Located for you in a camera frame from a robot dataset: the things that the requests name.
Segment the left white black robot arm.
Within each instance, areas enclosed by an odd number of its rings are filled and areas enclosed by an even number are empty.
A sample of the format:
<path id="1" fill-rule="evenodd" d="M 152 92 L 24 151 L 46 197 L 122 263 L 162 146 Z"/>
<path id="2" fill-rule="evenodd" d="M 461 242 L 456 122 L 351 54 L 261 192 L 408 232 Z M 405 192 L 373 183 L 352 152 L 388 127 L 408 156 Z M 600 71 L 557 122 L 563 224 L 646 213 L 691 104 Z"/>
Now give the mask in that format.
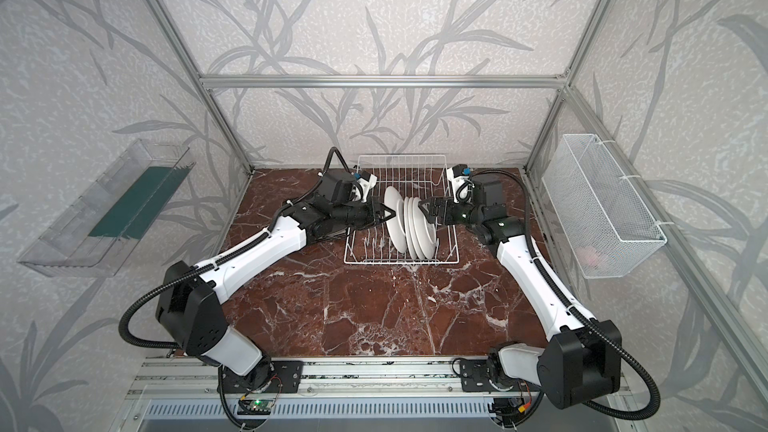
<path id="1" fill-rule="evenodd" d="M 325 172 L 316 187 L 283 206 L 270 225 L 192 267 L 166 272 L 156 318 L 188 356 L 245 377 L 268 361 L 223 310 L 241 287 L 282 258 L 337 234 L 365 230 L 397 217 L 398 207 L 373 196 L 376 177 L 342 169 Z"/>

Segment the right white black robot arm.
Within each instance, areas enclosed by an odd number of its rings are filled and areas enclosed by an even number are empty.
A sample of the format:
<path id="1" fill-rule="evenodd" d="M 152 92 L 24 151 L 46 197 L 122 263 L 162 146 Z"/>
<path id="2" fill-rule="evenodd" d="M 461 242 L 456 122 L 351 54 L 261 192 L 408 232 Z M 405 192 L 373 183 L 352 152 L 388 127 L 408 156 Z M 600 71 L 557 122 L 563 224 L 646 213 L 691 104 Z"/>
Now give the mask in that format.
<path id="1" fill-rule="evenodd" d="M 620 387 L 621 357 L 604 340 L 620 341 L 609 321 L 585 325 L 593 314 L 570 294 L 531 236 L 530 218 L 508 214 L 501 181 L 490 173 L 471 173 L 465 165 L 449 167 L 448 198 L 429 198 L 420 209 L 441 225 L 463 225 L 511 274 L 531 304 L 545 332 L 543 347 L 522 342 L 492 349 L 490 383 L 505 390 L 517 381 L 538 386 L 559 409 L 586 404 Z"/>

